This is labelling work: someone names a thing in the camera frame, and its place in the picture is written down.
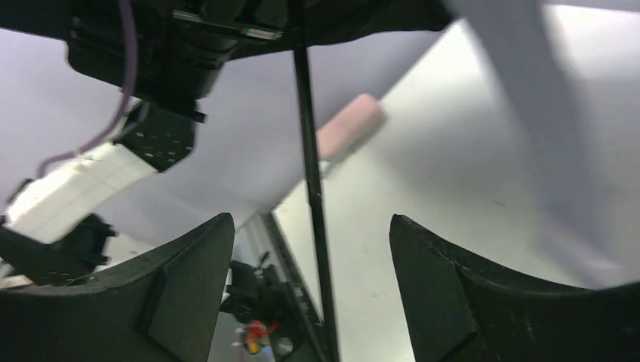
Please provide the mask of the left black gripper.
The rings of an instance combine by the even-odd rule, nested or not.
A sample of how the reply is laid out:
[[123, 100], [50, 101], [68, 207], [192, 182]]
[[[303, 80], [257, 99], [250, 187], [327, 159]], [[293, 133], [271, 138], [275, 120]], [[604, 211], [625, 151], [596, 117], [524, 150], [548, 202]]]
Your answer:
[[124, 87], [137, 71], [133, 95], [163, 103], [206, 97], [251, 22], [249, 10], [71, 10], [67, 60], [77, 72]]

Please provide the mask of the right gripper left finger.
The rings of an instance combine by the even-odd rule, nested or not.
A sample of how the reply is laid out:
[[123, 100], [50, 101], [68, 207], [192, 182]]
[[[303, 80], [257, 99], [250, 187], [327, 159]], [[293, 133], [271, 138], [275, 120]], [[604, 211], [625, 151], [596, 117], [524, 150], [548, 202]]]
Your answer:
[[221, 213], [95, 274], [8, 229], [1, 256], [32, 286], [1, 293], [3, 361], [205, 361], [234, 244]]

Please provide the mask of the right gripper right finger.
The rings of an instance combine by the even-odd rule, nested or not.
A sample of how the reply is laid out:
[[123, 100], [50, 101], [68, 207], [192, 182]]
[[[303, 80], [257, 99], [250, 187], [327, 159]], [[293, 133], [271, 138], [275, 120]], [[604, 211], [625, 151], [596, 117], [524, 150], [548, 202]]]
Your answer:
[[637, 361], [639, 285], [512, 270], [394, 215], [389, 244], [418, 361]]

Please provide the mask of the purple umbrella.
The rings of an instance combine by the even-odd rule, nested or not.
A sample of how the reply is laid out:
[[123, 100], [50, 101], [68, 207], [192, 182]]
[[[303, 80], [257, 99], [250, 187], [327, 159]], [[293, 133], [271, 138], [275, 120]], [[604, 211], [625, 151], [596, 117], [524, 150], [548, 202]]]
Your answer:
[[378, 103], [382, 127], [318, 157], [313, 13], [249, 10], [242, 44], [294, 52], [306, 190], [275, 220], [323, 323], [327, 361], [418, 361], [389, 244], [394, 215], [545, 281], [639, 285], [639, 16], [452, 1], [454, 21]]

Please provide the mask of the pink zippered umbrella case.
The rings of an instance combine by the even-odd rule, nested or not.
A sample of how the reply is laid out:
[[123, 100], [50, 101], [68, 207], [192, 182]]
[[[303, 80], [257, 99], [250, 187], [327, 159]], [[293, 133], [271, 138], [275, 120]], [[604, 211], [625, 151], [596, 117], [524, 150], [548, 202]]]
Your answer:
[[376, 98], [358, 95], [317, 131], [319, 160], [331, 162], [342, 158], [375, 134], [385, 120], [386, 114]]

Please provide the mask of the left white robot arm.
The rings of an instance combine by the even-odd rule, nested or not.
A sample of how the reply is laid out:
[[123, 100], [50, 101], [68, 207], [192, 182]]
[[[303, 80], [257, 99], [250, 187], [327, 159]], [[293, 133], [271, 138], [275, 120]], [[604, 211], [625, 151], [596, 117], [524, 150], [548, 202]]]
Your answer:
[[248, 29], [206, 20], [189, 2], [38, 2], [32, 33], [63, 39], [77, 72], [118, 85], [107, 129], [44, 160], [9, 201], [1, 225], [1, 280], [58, 285], [104, 265], [112, 235], [94, 214], [113, 195], [163, 173], [194, 149], [198, 101]]

